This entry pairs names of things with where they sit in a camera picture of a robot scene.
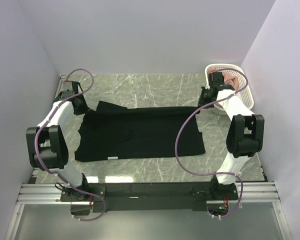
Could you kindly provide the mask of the black t shirt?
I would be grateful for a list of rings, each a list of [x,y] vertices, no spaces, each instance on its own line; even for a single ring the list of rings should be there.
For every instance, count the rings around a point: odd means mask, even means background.
[[[203,134],[192,118],[193,106],[128,109],[100,101],[83,117],[78,130],[80,144],[74,152],[79,162],[110,159],[173,158],[178,141],[180,157],[205,154]]]

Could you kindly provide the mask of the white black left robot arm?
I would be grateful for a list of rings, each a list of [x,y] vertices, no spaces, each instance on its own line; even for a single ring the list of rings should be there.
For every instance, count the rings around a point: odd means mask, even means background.
[[[63,91],[54,99],[52,109],[45,119],[37,126],[29,127],[25,132],[31,166],[42,171],[45,170],[38,159],[36,153],[38,150],[46,169],[67,180],[65,185],[68,189],[74,186],[72,195],[78,201],[84,201],[89,197],[90,188],[86,176],[69,162],[69,151],[63,135],[63,128],[71,116],[82,115],[89,110],[84,96],[76,95],[82,91],[79,82],[65,81]],[[70,96],[75,97],[62,103]]]

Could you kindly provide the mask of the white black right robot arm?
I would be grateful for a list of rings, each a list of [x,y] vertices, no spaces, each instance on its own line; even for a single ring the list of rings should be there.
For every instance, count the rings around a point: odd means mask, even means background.
[[[265,119],[254,114],[238,97],[239,91],[225,82],[221,70],[207,75],[207,84],[201,88],[198,107],[213,108],[217,104],[231,120],[226,137],[227,155],[217,170],[217,182],[209,187],[212,198],[220,200],[227,194],[227,187],[236,181],[243,165],[263,147]]]

